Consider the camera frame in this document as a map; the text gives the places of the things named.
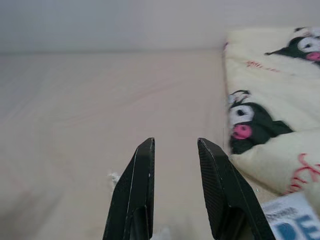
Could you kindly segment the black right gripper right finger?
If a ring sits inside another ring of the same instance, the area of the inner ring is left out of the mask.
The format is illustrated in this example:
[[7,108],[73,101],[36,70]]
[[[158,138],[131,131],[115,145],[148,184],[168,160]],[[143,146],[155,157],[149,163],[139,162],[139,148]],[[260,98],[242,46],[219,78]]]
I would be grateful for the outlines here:
[[215,240],[273,240],[249,183],[215,143],[197,140],[205,208]]

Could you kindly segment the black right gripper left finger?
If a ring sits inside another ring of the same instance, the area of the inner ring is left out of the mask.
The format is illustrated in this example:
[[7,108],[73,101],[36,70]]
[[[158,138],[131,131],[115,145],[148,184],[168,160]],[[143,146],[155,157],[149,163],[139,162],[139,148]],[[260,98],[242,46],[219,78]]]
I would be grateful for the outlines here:
[[150,240],[154,226],[155,139],[135,150],[113,190],[104,240]]

